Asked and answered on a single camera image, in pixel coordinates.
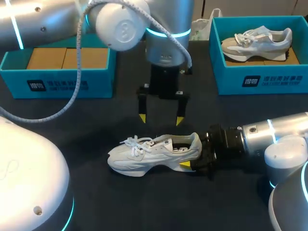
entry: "white coiled cable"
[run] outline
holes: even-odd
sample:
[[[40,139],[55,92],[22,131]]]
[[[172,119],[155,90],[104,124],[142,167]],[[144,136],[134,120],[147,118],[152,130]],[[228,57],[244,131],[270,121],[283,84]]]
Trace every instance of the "white coiled cable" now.
[[[89,3],[85,9],[85,11],[82,13],[79,23],[78,23],[78,27],[77,27],[77,41],[76,41],[76,50],[77,50],[77,81],[76,81],[76,87],[74,90],[74,93],[71,97],[71,99],[69,100],[69,102],[65,105],[65,107],[63,109],[61,109],[59,112],[43,118],[43,119],[24,119],[24,118],[20,118],[18,116],[15,116],[9,112],[7,112],[6,110],[4,110],[2,107],[0,107],[0,115],[4,115],[6,118],[10,119],[10,120],[14,120],[17,122],[24,122],[24,123],[42,123],[42,122],[47,122],[49,120],[55,119],[57,117],[59,117],[60,115],[62,115],[64,112],[66,112],[74,103],[78,92],[79,92],[79,88],[80,88],[80,82],[81,82],[81,35],[82,35],[82,25],[83,22],[85,20],[86,15],[89,13],[89,11],[102,3],[118,3],[118,4],[122,4],[124,6],[127,6],[129,8],[131,8],[132,10],[134,10],[135,12],[143,15],[143,17],[145,17],[146,19],[148,19],[157,29],[159,29],[162,33],[164,33],[178,48],[180,51],[183,52],[183,54],[185,55],[186,59],[187,59],[187,66],[188,68],[192,67],[192,58],[189,55],[188,51],[162,26],[160,25],[155,19],[153,19],[147,12],[145,12],[143,9],[141,9],[140,7],[136,6],[134,3],[129,2],[128,0],[94,0],[91,3]]]

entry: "teal box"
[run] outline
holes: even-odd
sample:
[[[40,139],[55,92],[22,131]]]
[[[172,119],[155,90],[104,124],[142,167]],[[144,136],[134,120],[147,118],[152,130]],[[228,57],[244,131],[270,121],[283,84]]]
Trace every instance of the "teal box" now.
[[[292,48],[300,65],[227,66],[221,41],[260,26],[276,31],[291,28]],[[220,95],[308,92],[308,24],[302,16],[214,18],[209,43]]]
[[[96,35],[83,35],[81,46],[106,48]],[[42,47],[75,48],[76,37]],[[71,98],[76,85],[76,69],[27,70],[33,49],[7,52],[0,75],[15,99]],[[84,68],[78,98],[111,98],[115,77],[116,52],[108,49],[105,69]]]

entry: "sneaker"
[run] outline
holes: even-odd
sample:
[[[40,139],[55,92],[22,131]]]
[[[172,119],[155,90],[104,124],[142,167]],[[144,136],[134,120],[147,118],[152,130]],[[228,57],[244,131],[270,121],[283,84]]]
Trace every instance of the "sneaker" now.
[[[202,150],[197,133],[190,136],[163,135],[153,140],[135,136],[121,143],[108,153],[108,164],[114,171],[131,177],[142,177],[156,165],[189,171],[179,163],[199,158]]]
[[[292,43],[292,30],[268,30],[261,26],[248,30],[243,34],[235,34],[234,38],[223,40],[221,48],[223,53],[231,59],[245,62],[252,56],[275,61],[285,61],[286,52]]]

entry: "glowing cyan light ring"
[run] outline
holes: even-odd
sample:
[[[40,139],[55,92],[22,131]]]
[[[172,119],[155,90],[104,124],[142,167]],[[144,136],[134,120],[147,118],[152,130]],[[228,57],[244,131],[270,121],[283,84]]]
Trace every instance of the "glowing cyan light ring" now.
[[[6,6],[9,8],[9,11],[11,11],[11,21],[12,21],[12,24],[13,24],[13,27],[14,27],[14,30],[15,30],[15,34],[16,34],[16,37],[17,37],[17,41],[18,41],[18,44],[19,44],[19,48],[21,50],[24,49],[24,45],[23,45],[23,42],[21,40],[21,37],[20,37],[20,33],[19,33],[19,29],[18,29],[18,26],[17,26],[17,23],[16,23],[16,18],[15,16],[13,15],[13,11],[11,10],[12,9],[12,5],[10,3],[10,0],[5,0],[5,3],[6,3]]]
[[[74,211],[74,203],[75,203],[75,201],[74,201],[74,198],[73,198],[73,206],[72,206],[71,215],[69,216],[69,218],[68,218],[68,220],[67,220],[65,226],[63,227],[63,229],[62,229],[61,231],[64,231],[64,230],[67,228],[69,222],[71,221],[71,218],[72,218],[72,215],[73,215],[73,211]]]
[[[301,174],[301,180],[302,180],[303,192],[304,192],[304,195],[305,195],[306,200],[308,202],[308,192],[307,192],[307,188],[306,188],[306,184],[305,184],[305,169],[306,169],[307,164],[308,164],[308,162],[306,162],[305,165],[303,166],[302,174]]]
[[[275,137],[275,129],[274,129],[273,124],[271,123],[270,119],[268,119],[268,123],[269,123],[269,128],[270,128],[271,136],[273,137],[273,142],[277,143],[277,140],[276,140],[276,137]]]
[[[274,188],[276,188],[276,186],[274,186],[272,183],[271,183],[271,181],[269,181],[269,184],[271,185],[271,187],[274,189]]]
[[[159,32],[153,31],[153,30],[151,30],[151,29],[149,29],[149,28],[146,28],[146,30],[147,30],[148,32],[150,32],[151,34],[153,34],[153,35],[156,35],[156,36],[159,36],[159,37],[167,38],[167,35],[165,35],[165,34],[163,34],[163,33],[159,33]],[[186,35],[189,35],[190,32],[191,32],[191,29],[189,29],[189,30],[186,31],[186,32],[180,33],[180,34],[172,34],[172,37],[174,37],[174,38],[184,37],[184,36],[186,36]]]

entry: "printed logo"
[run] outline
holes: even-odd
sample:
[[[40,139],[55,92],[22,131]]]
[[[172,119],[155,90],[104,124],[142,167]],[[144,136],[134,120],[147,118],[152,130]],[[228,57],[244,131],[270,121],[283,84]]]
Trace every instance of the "printed logo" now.
[[[244,78],[242,87],[256,87],[259,84],[261,76],[246,76]]]
[[[27,83],[31,91],[46,91],[42,80],[28,80]]]

